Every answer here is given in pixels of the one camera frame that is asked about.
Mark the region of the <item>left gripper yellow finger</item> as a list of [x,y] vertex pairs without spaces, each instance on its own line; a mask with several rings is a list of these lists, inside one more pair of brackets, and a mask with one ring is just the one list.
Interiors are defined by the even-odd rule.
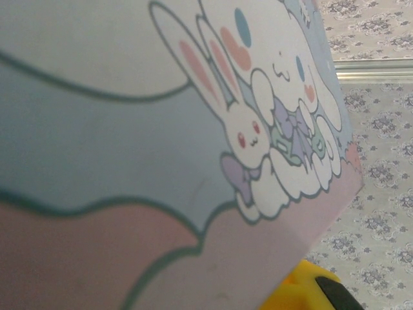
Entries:
[[334,273],[302,260],[260,307],[281,309],[363,310],[363,306]]

